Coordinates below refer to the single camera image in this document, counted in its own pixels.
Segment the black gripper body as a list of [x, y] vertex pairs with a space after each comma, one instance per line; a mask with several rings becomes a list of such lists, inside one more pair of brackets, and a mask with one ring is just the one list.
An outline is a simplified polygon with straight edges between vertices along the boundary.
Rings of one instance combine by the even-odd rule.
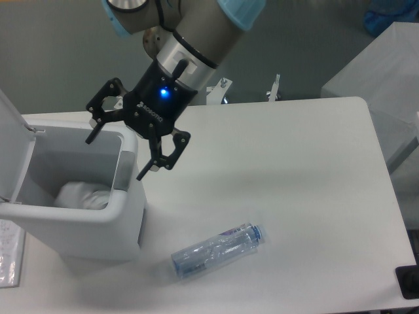
[[170, 134], [175, 121], [197, 94], [179, 77], [189, 61], [181, 60], [172, 73], [153, 61], [134, 89], [123, 97], [124, 123], [144, 139], [150, 139], [152, 124], [157, 136]]

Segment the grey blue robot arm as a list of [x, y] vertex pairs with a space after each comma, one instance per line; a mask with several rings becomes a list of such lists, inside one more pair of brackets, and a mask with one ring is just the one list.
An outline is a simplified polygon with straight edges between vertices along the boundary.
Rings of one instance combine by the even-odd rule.
[[154, 26], [169, 33], [132, 90], [108, 80], [88, 102], [93, 142], [104, 125], [122, 121], [148, 140], [151, 158], [139, 172], [172, 169], [190, 141], [175, 122], [206, 85], [240, 37], [249, 31], [264, 1], [104, 1], [115, 31], [129, 36]]

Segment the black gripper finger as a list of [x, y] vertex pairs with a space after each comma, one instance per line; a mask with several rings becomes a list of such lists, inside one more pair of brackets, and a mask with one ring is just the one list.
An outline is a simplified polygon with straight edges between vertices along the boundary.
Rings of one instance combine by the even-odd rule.
[[146, 163], [144, 168], [136, 177], [138, 181], [141, 181], [148, 171], [158, 171], [160, 168], [167, 170], [173, 169], [191, 139], [189, 132], [173, 129], [171, 135], [173, 137], [173, 144], [175, 148], [169, 156], [165, 156], [163, 155], [161, 149], [162, 136], [158, 135], [155, 129], [150, 129], [150, 133], [148, 141], [151, 151], [151, 159]]
[[124, 96], [127, 92], [128, 91], [123, 86], [121, 80], [115, 77], [108, 80], [88, 102], [86, 110], [92, 115], [92, 120], [96, 125], [92, 128], [90, 135], [86, 138], [86, 144], [91, 144], [107, 123], [124, 120], [125, 112], [123, 109], [105, 111], [103, 109], [103, 103], [108, 97]]

